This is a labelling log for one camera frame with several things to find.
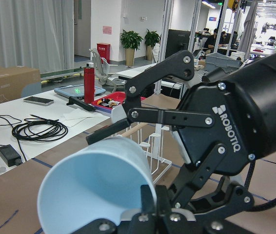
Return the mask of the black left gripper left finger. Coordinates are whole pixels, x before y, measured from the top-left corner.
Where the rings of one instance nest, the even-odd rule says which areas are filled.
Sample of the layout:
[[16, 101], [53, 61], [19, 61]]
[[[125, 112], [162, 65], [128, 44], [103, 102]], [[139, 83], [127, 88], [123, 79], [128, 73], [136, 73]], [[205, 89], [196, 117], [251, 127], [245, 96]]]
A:
[[142, 215], [154, 215], [156, 213], [155, 202], [151, 193], [151, 189], [148, 185], [141, 185], [141, 214]]

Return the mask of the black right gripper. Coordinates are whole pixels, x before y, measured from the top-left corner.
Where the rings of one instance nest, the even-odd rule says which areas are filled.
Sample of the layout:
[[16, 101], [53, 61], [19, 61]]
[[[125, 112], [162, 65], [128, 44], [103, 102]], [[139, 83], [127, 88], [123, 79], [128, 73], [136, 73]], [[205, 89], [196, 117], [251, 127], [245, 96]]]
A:
[[[276, 54], [261, 58], [219, 82], [189, 89], [179, 110], [211, 114], [211, 128], [176, 127], [174, 134], [185, 163], [169, 187], [174, 208], [191, 211], [198, 221], [225, 219], [246, 211], [254, 198], [231, 181], [248, 163], [276, 152]], [[216, 190], [199, 198], [212, 174], [222, 177]]]

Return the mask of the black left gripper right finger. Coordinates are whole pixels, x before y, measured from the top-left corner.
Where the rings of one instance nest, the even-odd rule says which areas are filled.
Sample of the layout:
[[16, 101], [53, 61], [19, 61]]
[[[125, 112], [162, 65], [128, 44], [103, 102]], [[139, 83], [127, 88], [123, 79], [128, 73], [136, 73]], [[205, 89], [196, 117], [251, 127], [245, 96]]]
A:
[[168, 190], [164, 185], [156, 185], [157, 213], [159, 216], [168, 215], [172, 212]]

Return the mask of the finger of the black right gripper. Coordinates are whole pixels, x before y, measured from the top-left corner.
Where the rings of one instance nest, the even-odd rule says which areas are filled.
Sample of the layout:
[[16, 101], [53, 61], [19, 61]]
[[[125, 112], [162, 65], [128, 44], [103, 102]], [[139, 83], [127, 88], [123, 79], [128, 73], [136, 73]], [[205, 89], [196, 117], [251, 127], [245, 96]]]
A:
[[194, 58], [191, 52], [179, 51], [127, 81], [123, 104], [118, 105], [111, 112], [112, 124], [87, 136], [87, 143], [94, 144], [129, 127], [133, 122], [211, 128], [215, 123], [211, 114], [141, 105], [140, 93], [147, 86], [167, 76], [173, 76], [181, 81], [190, 81], [194, 76]]

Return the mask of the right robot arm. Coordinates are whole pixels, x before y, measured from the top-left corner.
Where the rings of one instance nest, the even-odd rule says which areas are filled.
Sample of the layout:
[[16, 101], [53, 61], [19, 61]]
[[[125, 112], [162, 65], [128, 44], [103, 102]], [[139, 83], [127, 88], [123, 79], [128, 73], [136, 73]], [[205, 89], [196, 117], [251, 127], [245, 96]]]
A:
[[172, 75], [185, 81], [193, 76], [189, 52], [169, 57], [177, 68], [165, 71], [160, 63], [125, 86], [122, 115], [113, 124], [87, 137], [96, 143], [134, 122], [169, 125], [178, 141], [184, 164], [168, 189], [171, 207], [185, 208], [197, 220], [226, 218], [242, 211], [261, 212], [276, 206], [276, 198], [254, 205], [247, 185], [224, 182], [246, 165], [276, 152], [276, 54], [261, 58], [233, 73], [188, 89], [174, 110], [142, 107], [140, 91], [152, 79]]

